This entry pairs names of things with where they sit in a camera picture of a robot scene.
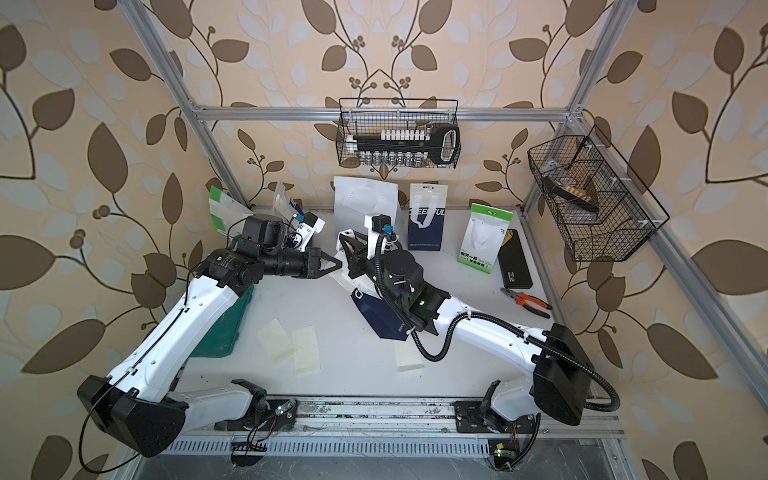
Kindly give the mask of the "blue white Cheerful bag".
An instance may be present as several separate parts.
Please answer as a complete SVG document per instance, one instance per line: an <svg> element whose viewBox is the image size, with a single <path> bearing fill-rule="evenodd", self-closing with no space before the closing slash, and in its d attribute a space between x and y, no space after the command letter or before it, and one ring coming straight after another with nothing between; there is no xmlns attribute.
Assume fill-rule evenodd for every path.
<svg viewBox="0 0 768 480"><path fill-rule="evenodd" d="M301 207L287 194L283 182L275 184L272 209L273 214L281 217L286 223L298 225L304 219Z"/></svg>

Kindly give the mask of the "navy bag front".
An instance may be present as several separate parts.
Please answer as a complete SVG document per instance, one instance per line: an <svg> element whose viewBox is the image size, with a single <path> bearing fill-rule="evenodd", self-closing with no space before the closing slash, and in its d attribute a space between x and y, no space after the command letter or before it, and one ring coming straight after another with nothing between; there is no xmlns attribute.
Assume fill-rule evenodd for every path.
<svg viewBox="0 0 768 480"><path fill-rule="evenodd" d="M356 308L374 333L385 340L406 341L408 328L395 312L381 299L358 289L351 293Z"/></svg>

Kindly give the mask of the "green white bag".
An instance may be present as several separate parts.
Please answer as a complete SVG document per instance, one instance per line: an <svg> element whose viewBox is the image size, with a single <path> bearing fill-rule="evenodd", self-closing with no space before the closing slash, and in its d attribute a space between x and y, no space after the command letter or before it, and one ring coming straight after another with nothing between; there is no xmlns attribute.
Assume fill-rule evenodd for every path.
<svg viewBox="0 0 768 480"><path fill-rule="evenodd" d="M225 236L240 235L245 219L253 214L250 209L215 186L210 187L208 202L213 228Z"/></svg>
<svg viewBox="0 0 768 480"><path fill-rule="evenodd" d="M511 211L472 203L458 262L490 274L513 218Z"/></svg>

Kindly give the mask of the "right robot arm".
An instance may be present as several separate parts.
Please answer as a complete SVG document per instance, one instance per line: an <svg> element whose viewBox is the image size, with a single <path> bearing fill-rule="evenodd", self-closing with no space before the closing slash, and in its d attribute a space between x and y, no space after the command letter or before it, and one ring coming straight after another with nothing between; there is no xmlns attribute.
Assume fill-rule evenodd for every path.
<svg viewBox="0 0 768 480"><path fill-rule="evenodd" d="M520 418L545 414L580 424L593 368L570 330L516 325L474 309L423 278L414 256L378 234L373 242L353 230L337 237L341 283L382 338L412 340L430 362L445 359L460 340L513 365L521 376L495 380L472 420L503 432Z"/></svg>

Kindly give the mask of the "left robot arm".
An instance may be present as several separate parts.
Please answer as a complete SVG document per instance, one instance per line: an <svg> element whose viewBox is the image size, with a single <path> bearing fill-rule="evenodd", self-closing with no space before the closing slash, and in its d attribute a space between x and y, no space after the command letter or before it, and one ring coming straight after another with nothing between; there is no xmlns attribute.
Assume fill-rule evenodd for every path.
<svg viewBox="0 0 768 480"><path fill-rule="evenodd" d="M316 279L342 267L313 247L276 255L218 249L191 272L184 295L152 333L105 377L91 375L77 395L104 433L153 457L188 431L223 421L260 426L271 417L266 392L244 379L221 388L174 394L172 384L216 321L265 276Z"/></svg>

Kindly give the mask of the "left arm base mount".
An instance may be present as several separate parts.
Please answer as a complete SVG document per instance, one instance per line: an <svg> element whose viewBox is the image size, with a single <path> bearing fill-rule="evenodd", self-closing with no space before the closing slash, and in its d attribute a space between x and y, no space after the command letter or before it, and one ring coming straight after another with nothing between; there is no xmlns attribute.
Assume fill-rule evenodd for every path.
<svg viewBox="0 0 768 480"><path fill-rule="evenodd" d="M232 384L246 388L253 396L243 417L235 420L225 420L214 424L216 431L247 430L246 439L232 442L230 461L235 467L253 466L263 459L267 452L267 440L275 433L279 423L293 425L298 407L297 399L288 399L278 406L273 406L267 400L267 391L244 379L234 379Z"/></svg>

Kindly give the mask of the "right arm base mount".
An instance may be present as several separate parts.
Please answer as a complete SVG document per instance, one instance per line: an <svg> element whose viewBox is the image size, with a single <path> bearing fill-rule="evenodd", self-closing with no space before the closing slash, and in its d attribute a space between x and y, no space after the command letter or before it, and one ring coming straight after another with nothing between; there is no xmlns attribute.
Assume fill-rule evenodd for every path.
<svg viewBox="0 0 768 480"><path fill-rule="evenodd" d="M491 398L500 381L488 387L481 401L456 401L452 404L456 430L461 434L508 434L509 439L490 449L489 462L496 471L513 472L530 453L537 439L541 414L506 420L491 408Z"/></svg>

